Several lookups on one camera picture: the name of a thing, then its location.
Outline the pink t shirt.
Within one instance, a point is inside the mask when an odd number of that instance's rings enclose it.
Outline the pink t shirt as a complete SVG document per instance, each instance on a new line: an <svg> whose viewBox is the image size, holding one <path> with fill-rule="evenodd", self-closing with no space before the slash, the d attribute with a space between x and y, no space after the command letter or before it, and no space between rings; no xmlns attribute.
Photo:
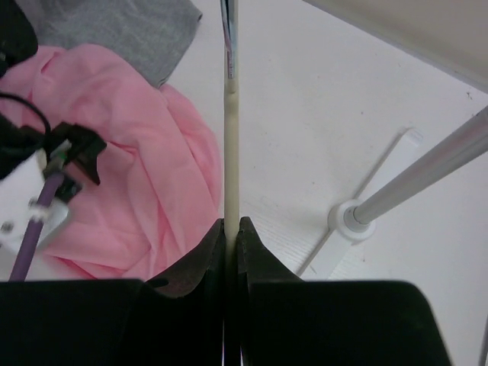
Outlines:
<svg viewBox="0 0 488 366"><path fill-rule="evenodd" d="M191 251L218 218L221 161L217 139L173 87L152 87L116 53L92 44L41 47L21 66L54 77L75 59L77 75L106 82L108 183L82 185L69 224L42 257L84 278L147 280Z"/></svg>

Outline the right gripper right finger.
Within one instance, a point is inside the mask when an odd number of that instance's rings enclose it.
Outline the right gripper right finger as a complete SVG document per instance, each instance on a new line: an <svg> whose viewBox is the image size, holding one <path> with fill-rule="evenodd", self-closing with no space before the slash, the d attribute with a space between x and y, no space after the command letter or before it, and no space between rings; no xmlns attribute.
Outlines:
<svg viewBox="0 0 488 366"><path fill-rule="evenodd" d="M263 244L249 217L237 236L237 334L244 365L273 365L293 348L297 309L287 301L302 281Z"/></svg>

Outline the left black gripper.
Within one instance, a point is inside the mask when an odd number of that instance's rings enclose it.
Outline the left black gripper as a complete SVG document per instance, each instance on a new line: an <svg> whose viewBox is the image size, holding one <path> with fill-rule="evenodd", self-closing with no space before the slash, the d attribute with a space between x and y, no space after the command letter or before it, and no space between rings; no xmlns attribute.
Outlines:
<svg viewBox="0 0 488 366"><path fill-rule="evenodd" d="M107 84L77 75L75 59L58 61L54 77L27 76L21 66L37 51L29 20L14 1L1 3L1 177L6 178L36 153L51 153L66 140L64 160L95 185L108 183Z"/></svg>

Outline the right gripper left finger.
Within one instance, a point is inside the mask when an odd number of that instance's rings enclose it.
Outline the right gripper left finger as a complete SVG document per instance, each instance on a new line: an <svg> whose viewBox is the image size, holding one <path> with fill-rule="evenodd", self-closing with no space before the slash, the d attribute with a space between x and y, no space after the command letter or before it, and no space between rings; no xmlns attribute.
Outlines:
<svg viewBox="0 0 488 366"><path fill-rule="evenodd" d="M150 349L161 365L221 365L225 236L215 221L200 243L148 280L158 294Z"/></svg>

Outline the cream hanger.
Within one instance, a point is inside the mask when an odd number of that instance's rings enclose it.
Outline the cream hanger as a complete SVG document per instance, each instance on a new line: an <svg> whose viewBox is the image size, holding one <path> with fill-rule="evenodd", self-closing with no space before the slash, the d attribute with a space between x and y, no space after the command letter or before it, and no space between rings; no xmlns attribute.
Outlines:
<svg viewBox="0 0 488 366"><path fill-rule="evenodd" d="M220 3L225 46L224 72L224 235L226 304L224 364L240 364L237 329L237 236L239 233L238 2Z"/></svg>

